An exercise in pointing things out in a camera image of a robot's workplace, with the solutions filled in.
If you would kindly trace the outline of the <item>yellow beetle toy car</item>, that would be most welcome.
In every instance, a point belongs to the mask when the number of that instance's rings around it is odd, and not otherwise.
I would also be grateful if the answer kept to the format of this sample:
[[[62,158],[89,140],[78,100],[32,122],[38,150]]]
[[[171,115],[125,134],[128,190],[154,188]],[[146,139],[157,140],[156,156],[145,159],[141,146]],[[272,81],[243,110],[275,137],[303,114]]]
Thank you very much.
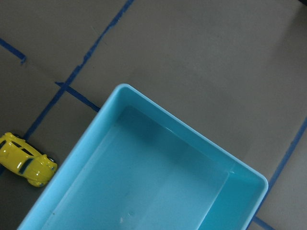
[[[34,187],[48,184],[58,168],[53,158],[11,132],[0,137],[0,164]]]

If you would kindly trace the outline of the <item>light blue plastic bin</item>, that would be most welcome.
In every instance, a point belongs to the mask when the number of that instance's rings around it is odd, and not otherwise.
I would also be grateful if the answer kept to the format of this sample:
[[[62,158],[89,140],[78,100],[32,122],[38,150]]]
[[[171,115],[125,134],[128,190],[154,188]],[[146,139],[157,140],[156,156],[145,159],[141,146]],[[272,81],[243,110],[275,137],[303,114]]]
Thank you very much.
[[[267,179],[120,84],[21,230],[244,230]]]

